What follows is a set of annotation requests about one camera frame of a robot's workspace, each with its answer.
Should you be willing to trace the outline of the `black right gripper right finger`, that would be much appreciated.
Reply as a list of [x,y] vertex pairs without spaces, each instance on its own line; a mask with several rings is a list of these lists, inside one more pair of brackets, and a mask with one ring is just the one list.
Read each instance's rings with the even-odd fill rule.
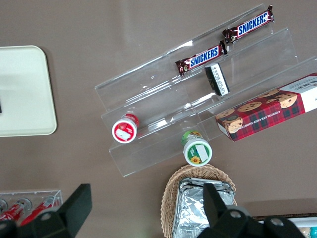
[[200,238],[259,238],[260,224],[239,206],[225,205],[215,186],[204,184],[204,211],[209,222]]

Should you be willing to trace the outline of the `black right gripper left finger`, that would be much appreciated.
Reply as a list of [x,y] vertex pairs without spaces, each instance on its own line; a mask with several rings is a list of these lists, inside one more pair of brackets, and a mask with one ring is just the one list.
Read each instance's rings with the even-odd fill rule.
[[58,208],[46,209],[17,228],[17,238],[74,238],[92,210],[91,185],[83,183]]

